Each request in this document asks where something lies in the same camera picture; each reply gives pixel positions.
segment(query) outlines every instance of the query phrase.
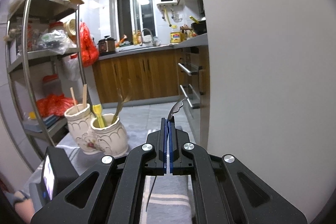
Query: ceramic pot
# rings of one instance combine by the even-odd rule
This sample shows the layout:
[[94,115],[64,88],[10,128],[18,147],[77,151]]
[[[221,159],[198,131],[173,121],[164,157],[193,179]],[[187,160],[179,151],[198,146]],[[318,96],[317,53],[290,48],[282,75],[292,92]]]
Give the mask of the ceramic pot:
[[92,119],[91,128],[103,152],[106,155],[119,157],[124,155],[128,150],[128,137],[119,117],[115,123],[111,124],[113,116],[114,114],[111,113],[103,115],[106,123],[110,124],[104,128],[99,128],[97,118]]
[[[77,106],[78,109],[83,108],[83,104]],[[95,117],[90,110],[90,104],[87,104],[86,108],[80,112],[77,112],[76,107],[73,106],[64,113],[64,116],[68,120],[70,135],[85,154],[103,152],[90,127],[90,122]]]

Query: device screen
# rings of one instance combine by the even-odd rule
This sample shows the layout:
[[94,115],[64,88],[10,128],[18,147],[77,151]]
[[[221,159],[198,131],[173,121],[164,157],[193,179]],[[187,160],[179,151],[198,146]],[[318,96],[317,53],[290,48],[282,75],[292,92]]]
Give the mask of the device screen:
[[49,155],[47,155],[45,157],[43,180],[44,180],[44,184],[47,188],[49,198],[50,198],[50,200],[52,200],[53,199],[53,189],[54,189],[55,176],[54,176],[54,173],[53,173],[53,169],[51,168]]

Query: shelf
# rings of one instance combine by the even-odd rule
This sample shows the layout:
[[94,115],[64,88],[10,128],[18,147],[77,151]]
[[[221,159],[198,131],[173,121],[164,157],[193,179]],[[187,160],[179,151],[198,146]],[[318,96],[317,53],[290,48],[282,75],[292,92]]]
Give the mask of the shelf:
[[[8,20],[13,17],[22,17],[26,0],[20,1],[16,10],[8,15]],[[77,6],[64,0],[31,0],[29,17],[37,17],[49,22],[59,21],[76,12]]]
[[[67,55],[74,54],[77,52],[79,52],[78,47],[67,49],[65,54],[63,55],[60,55],[52,50],[41,50],[41,51],[29,52],[28,53],[28,64],[31,67],[31,66],[35,66],[35,65],[42,64],[45,62],[49,62],[50,57],[52,56],[57,56],[60,59]],[[13,63],[9,65],[9,67],[7,68],[7,73],[11,73],[13,71],[22,69],[22,61],[23,61],[23,57],[21,55]]]
[[[54,123],[50,128],[48,128],[49,136],[51,138],[55,136],[55,134],[66,124],[67,124],[67,119],[64,117],[61,117],[56,123]],[[34,131],[27,130],[27,129],[25,129],[25,132],[27,135],[30,135],[30,136],[33,136],[33,137],[36,137],[42,140],[46,140],[42,132],[34,132]]]

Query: countertop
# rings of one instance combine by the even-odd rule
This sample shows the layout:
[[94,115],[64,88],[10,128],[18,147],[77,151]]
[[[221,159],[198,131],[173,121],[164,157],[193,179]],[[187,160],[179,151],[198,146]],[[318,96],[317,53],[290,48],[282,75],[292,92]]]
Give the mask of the countertop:
[[193,37],[191,39],[188,39],[180,43],[162,45],[158,47],[136,48],[134,50],[127,50],[123,52],[117,52],[114,54],[100,56],[98,60],[104,60],[104,59],[114,58],[118,56],[131,55],[131,54],[138,54],[138,53],[143,53],[143,52],[157,52],[157,51],[163,51],[163,50],[171,50],[174,48],[186,48],[186,47],[197,47],[197,46],[207,46],[207,45],[208,45],[208,34],[205,33],[205,34],[199,35],[197,37]]

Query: silver screw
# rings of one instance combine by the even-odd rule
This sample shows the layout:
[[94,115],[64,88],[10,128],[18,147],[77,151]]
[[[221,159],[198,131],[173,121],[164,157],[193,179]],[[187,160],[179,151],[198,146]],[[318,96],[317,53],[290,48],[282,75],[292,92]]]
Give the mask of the silver screw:
[[101,162],[104,164],[110,164],[113,158],[111,156],[104,156],[101,158]]
[[150,143],[145,143],[143,146],[142,146],[142,150],[143,151],[149,151],[153,148],[153,146],[150,144]]
[[225,160],[226,162],[228,162],[228,163],[233,163],[233,162],[235,161],[235,157],[232,156],[232,155],[226,155],[226,156],[224,157],[224,160]]
[[192,143],[185,143],[183,147],[186,150],[193,150],[195,148],[195,146]]

